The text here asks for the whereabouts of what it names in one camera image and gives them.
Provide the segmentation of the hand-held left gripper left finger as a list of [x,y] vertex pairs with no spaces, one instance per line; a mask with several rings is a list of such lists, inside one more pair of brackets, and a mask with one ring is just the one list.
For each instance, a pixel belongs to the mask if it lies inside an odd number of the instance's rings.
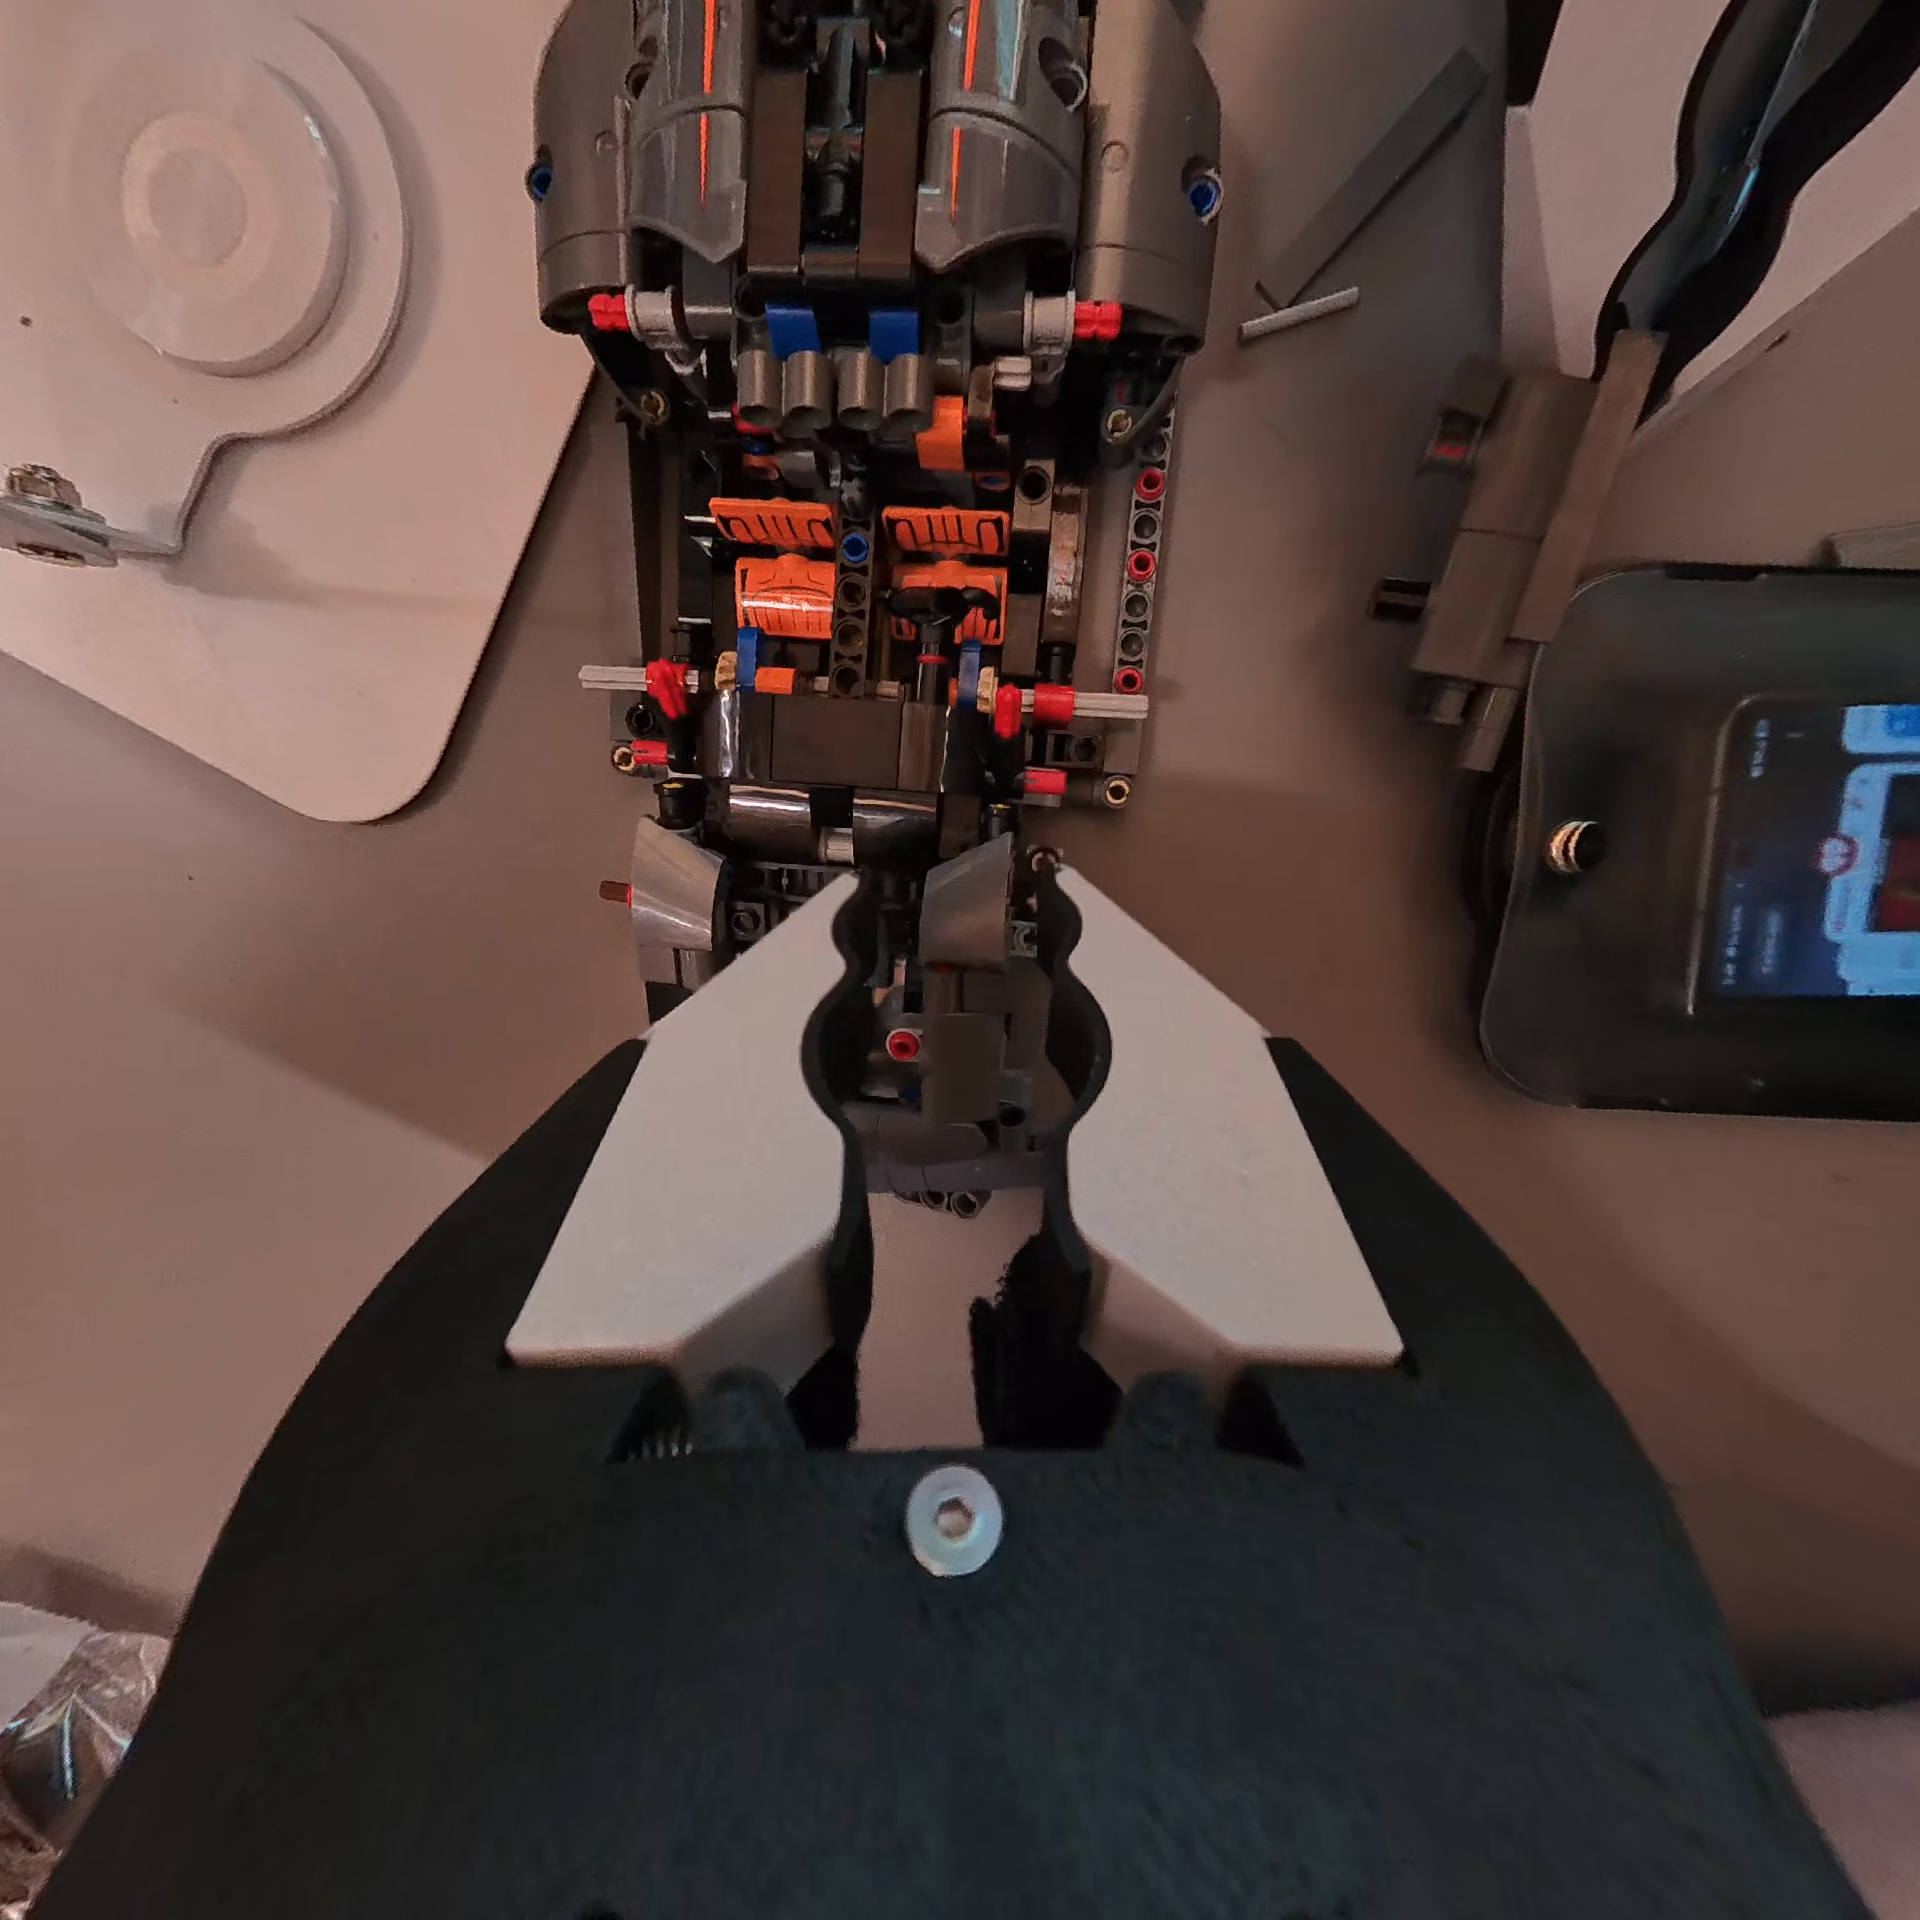
[[774,1378],[805,1441],[857,1432],[874,1313],[848,1105],[875,1033],[879,883],[843,875],[659,1023],[507,1335],[517,1364]]

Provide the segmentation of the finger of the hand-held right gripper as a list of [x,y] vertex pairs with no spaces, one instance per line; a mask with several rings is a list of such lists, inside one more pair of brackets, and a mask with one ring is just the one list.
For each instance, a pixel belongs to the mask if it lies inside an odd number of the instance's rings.
[[1665,207],[1666,137],[1722,3],[1507,6],[1504,346],[1599,372],[1599,311]]
[[1639,419],[1779,346],[1791,314],[1915,212],[1915,3],[1720,6],[1666,137],[1665,207],[1599,311]]

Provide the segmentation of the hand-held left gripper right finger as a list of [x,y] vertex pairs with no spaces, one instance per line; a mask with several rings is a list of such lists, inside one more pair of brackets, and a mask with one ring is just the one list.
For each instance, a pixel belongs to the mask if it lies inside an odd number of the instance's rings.
[[969,1318],[992,1450],[1095,1450],[1142,1382],[1218,1406],[1273,1364],[1394,1370],[1405,1338],[1263,1024],[1085,873],[1035,890],[1040,1227]]

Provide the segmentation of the grey lego side panel assembly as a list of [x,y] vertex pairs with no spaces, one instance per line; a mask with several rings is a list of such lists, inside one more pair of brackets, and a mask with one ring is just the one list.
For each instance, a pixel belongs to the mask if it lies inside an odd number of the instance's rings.
[[1417,630],[1415,712],[1459,731],[1457,769],[1491,775],[1545,646],[1581,586],[1665,355],[1661,331],[1614,336],[1601,372],[1459,364],[1422,473],[1471,482],[1435,584],[1384,579],[1371,619]]

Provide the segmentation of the lego car model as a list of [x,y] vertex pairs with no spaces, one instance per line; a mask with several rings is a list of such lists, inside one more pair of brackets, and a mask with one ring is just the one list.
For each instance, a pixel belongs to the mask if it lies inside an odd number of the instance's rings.
[[1218,171],[1201,6],[568,6],[543,322],[630,434],[653,1016],[872,875],[872,1188],[971,1214],[1050,1128],[1033,832],[1142,761]]

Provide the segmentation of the long grey lego wedge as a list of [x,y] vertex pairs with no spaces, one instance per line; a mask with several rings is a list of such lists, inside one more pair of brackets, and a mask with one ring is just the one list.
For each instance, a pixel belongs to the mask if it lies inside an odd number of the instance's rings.
[[1255,278],[1259,311],[1273,320],[1305,300],[1315,278],[1453,137],[1486,88],[1486,70],[1462,47],[1400,113],[1351,171],[1297,222],[1281,252]]

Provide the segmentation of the smartphone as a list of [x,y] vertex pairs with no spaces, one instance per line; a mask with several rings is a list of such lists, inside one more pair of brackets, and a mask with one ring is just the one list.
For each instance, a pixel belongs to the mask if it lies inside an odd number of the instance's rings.
[[1696,993],[1918,998],[1918,704],[1739,702],[1722,738]]

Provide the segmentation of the clear plastic bag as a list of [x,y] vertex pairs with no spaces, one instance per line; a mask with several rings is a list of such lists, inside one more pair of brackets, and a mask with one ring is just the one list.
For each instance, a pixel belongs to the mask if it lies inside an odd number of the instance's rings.
[[159,1634],[3,1606],[3,1915],[25,1915],[122,1764],[170,1660]]

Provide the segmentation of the clear round disc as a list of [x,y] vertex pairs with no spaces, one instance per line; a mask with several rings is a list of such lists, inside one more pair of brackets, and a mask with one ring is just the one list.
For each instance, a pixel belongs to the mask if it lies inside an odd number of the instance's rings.
[[346,278],[346,191],[302,94],[222,49],[105,70],[72,152],[87,289],[146,348],[253,378],[294,359]]

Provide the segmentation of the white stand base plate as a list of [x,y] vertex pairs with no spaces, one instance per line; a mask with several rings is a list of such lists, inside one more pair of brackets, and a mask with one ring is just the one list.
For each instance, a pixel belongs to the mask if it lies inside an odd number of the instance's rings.
[[[258,794],[371,824],[433,777],[587,367],[541,326],[560,6],[6,6],[6,652]],[[343,283],[262,375],[97,307],[72,152],[105,70],[272,67],[343,178]]]

